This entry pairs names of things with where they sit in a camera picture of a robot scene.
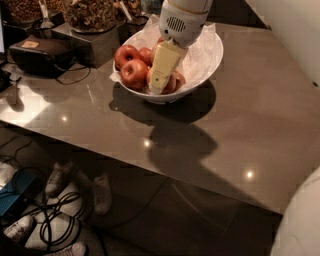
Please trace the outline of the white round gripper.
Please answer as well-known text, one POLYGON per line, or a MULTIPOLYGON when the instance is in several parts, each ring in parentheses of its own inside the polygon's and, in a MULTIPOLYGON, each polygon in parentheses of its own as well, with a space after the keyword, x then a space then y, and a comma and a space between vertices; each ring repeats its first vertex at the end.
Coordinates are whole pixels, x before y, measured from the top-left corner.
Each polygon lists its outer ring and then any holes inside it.
POLYGON ((200 36, 214 0, 164 0, 159 19, 161 37, 151 67, 151 90, 160 95, 170 76, 200 36))

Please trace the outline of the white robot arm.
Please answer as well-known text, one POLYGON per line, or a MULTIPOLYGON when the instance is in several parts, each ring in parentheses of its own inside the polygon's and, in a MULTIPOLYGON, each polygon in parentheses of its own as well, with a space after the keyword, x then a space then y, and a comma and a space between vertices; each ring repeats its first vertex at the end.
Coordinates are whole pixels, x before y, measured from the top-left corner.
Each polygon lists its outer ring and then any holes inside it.
MULTIPOLYGON (((320 82, 320 0, 250 0, 262 5, 266 21, 309 79, 320 82)), ((152 93, 164 90, 169 76, 200 36, 213 0, 164 0, 159 30, 164 42, 156 48, 152 93)), ((292 197, 270 256, 320 256, 320 168, 292 197)))

